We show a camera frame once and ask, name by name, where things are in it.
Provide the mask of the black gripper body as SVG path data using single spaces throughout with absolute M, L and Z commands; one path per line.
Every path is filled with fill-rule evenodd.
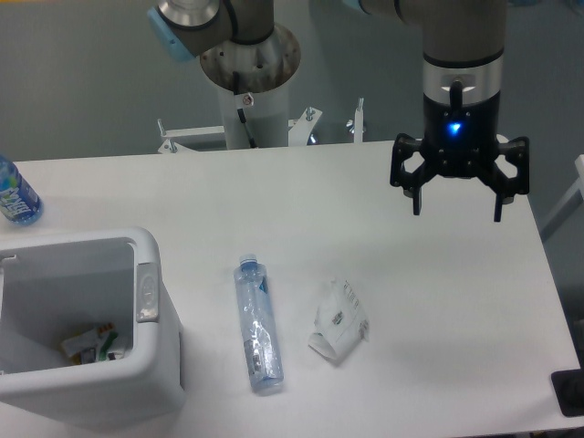
M 420 177 L 500 179 L 495 165 L 500 95 L 459 110 L 423 98 Z

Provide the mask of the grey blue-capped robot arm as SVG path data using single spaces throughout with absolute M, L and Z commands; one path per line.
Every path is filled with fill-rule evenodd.
M 424 131 L 400 134 L 390 182 L 422 207 L 436 176 L 478 179 L 501 210 L 529 191 L 529 141 L 497 138 L 507 6 L 503 1 L 357 1 L 365 15 L 395 16 L 422 30 Z M 284 105 L 265 101 L 295 76 L 300 49 L 274 18 L 270 1 L 159 1 L 148 10 L 154 34 L 177 60 L 198 59 L 224 93 L 231 149 L 288 145 Z

